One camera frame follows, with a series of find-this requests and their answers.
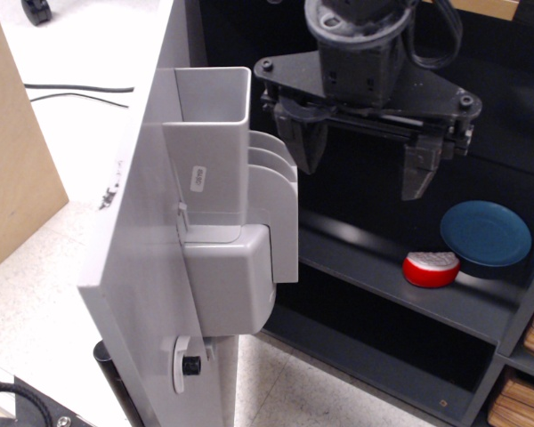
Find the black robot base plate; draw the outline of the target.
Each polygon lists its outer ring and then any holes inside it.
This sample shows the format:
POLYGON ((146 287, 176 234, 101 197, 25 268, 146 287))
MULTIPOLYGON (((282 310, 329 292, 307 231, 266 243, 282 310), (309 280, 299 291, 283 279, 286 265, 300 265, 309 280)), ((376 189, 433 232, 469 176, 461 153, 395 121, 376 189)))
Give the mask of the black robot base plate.
POLYGON ((16 376, 0 378, 0 426, 93 426, 16 376))

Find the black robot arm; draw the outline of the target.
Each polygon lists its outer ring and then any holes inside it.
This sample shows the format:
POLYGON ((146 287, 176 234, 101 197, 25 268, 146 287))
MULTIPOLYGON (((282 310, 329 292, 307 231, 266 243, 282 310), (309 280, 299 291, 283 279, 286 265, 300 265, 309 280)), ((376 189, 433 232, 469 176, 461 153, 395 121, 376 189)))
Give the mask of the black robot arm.
POLYGON ((457 57, 461 19, 450 2, 437 2, 449 45, 422 57, 416 8, 413 1, 308 1, 317 49, 255 64, 263 108, 303 172, 316 171, 332 126, 403 142, 405 200, 424 195, 442 160, 467 153, 481 100, 437 75, 457 57))

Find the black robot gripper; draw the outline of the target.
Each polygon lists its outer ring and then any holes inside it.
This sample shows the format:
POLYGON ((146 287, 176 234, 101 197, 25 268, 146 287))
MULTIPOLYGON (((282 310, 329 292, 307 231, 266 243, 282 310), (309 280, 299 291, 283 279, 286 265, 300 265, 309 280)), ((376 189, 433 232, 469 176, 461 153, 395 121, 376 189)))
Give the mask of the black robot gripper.
POLYGON ((297 167, 318 168, 328 130, 344 127, 404 145, 401 199, 421 198, 441 157, 468 150, 478 96, 411 63, 400 36, 385 44, 331 44, 259 60, 262 103, 297 167))

